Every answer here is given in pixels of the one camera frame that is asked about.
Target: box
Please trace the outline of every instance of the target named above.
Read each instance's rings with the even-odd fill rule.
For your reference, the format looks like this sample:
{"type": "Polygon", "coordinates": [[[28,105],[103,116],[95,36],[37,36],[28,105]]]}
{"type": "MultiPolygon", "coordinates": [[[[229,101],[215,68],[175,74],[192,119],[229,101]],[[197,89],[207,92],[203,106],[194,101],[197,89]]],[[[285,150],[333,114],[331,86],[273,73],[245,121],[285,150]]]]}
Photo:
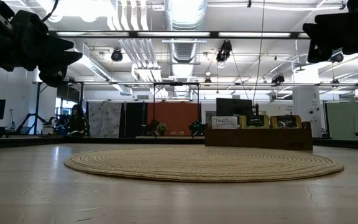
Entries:
{"type": "Polygon", "coordinates": [[[270,128],[269,116],[240,116],[241,129],[267,129],[270,128]]]}
{"type": "Polygon", "coordinates": [[[271,116],[270,127],[273,129],[295,129],[302,128],[299,115],[271,116]]]}

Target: floor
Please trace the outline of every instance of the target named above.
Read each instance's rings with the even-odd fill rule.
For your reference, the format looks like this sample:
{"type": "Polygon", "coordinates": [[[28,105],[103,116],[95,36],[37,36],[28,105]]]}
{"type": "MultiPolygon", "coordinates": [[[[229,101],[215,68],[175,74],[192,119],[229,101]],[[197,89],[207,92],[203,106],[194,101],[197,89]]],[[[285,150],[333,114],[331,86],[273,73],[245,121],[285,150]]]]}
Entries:
{"type": "Polygon", "coordinates": [[[314,179],[194,184],[83,174],[63,161],[119,145],[0,149],[0,223],[358,223],[358,150],[315,147],[345,171],[314,179]]]}

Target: monitor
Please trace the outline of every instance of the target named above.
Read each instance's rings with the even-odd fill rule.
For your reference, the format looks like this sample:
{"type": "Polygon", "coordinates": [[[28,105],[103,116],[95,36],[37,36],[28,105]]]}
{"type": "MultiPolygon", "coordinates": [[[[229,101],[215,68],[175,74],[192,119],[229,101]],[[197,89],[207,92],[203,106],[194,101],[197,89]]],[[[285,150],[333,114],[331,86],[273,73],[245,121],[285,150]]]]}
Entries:
{"type": "Polygon", "coordinates": [[[252,116],[252,100],[239,99],[216,99],[216,115],[217,116],[252,116]]]}

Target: curtain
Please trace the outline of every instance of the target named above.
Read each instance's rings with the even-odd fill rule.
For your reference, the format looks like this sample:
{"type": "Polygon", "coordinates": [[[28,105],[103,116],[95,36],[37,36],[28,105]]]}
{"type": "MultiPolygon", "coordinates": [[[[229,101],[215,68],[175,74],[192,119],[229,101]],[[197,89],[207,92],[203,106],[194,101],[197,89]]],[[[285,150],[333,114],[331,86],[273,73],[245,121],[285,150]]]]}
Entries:
{"type": "Polygon", "coordinates": [[[121,103],[89,103],[89,133],[94,138],[118,138],[121,103]]]}
{"type": "MultiPolygon", "coordinates": [[[[147,105],[147,123],[153,120],[153,103],[147,105]]],[[[189,125],[198,119],[196,103],[156,103],[155,119],[168,126],[167,135],[191,135],[189,125]]]]}
{"type": "Polygon", "coordinates": [[[119,137],[135,138],[143,135],[142,124],[147,124],[147,103],[123,103],[119,137]]]}
{"type": "Polygon", "coordinates": [[[327,103],[326,113],[331,138],[358,140],[358,103],[327,103]]]}

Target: column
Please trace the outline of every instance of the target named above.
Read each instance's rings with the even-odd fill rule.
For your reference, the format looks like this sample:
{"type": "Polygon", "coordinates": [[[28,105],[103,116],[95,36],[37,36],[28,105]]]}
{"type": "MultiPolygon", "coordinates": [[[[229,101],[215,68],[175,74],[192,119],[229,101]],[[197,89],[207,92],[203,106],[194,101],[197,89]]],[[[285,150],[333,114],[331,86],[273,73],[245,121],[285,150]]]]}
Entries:
{"type": "MultiPolygon", "coordinates": [[[[319,83],[318,68],[307,66],[303,71],[293,74],[295,83],[319,83]]],[[[318,86],[296,86],[293,88],[293,104],[295,115],[302,121],[310,121],[314,138],[321,137],[320,95],[318,86]]]]}

